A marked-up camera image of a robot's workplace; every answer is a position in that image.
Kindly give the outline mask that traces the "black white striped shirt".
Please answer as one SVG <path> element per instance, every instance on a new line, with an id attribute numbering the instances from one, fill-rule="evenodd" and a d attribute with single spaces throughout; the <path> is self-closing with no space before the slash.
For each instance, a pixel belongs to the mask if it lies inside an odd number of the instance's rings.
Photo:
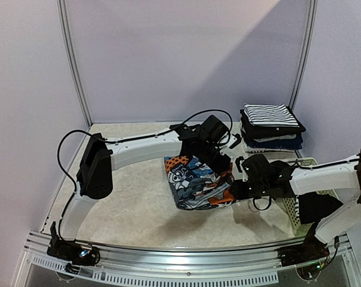
<path id="1" fill-rule="evenodd" d="M 263 127 L 299 127 L 295 116 L 284 104 L 281 105 L 244 105 L 244 114 L 250 124 Z"/>

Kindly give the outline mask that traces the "colourful graphic print garment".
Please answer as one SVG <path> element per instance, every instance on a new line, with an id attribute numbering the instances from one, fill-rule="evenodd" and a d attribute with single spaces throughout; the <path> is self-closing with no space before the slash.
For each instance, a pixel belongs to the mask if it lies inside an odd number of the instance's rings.
<path id="1" fill-rule="evenodd" d="M 232 165 L 215 173 L 198 158 L 186 156 L 164 158 L 166 178 L 175 205 L 181 210 L 210 210 L 236 202 L 232 195 Z"/>

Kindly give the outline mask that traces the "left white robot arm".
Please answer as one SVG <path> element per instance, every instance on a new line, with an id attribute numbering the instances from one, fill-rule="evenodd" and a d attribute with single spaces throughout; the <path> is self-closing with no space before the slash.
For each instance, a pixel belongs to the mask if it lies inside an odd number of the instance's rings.
<path id="1" fill-rule="evenodd" d="M 90 135 L 77 176 L 71 179 L 74 192 L 58 223 L 55 251 L 64 259 L 73 259 L 77 255 L 77 245 L 72 241 L 95 203 L 111 194 L 113 171 L 143 161 L 182 155 L 197 157 L 221 175 L 231 164 L 226 151 L 237 146 L 240 140 L 220 121 L 193 127 L 175 124 L 133 138 L 107 140 L 100 133 Z"/>

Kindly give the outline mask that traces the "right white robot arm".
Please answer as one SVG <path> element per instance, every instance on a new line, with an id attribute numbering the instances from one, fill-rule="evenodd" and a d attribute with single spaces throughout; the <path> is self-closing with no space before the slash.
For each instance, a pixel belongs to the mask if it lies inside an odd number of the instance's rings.
<path id="1" fill-rule="evenodd" d="M 312 260 L 335 236 L 361 221 L 361 150 L 340 161 L 302 166 L 268 161 L 263 154 L 235 160 L 240 178 L 232 194 L 237 200 L 294 198 L 299 219 L 315 223 L 312 238 L 302 243 L 298 255 Z"/>

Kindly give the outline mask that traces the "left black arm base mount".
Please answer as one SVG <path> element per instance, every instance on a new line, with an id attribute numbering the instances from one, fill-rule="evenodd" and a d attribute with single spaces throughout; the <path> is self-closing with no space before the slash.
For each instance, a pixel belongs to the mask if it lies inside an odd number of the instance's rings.
<path id="1" fill-rule="evenodd" d="M 95 266 L 100 262 L 100 249 L 92 245 L 81 245 L 75 241 L 64 240 L 58 235 L 56 222 L 50 227 L 51 240 L 47 255 L 69 261 L 74 265 Z"/>

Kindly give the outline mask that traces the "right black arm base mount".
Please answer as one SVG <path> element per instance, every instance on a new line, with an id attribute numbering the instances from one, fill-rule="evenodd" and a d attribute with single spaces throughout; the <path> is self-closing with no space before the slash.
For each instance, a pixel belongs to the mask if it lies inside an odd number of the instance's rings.
<path id="1" fill-rule="evenodd" d="M 339 248 L 339 236 L 334 237 L 334 244 L 335 253 L 330 257 L 327 243 L 319 241 L 319 239 L 311 233 L 307 234 L 301 244 L 279 248 L 277 250 L 277 257 L 281 260 L 283 267 L 312 261 L 317 262 L 316 270 L 321 270 L 336 257 Z"/>

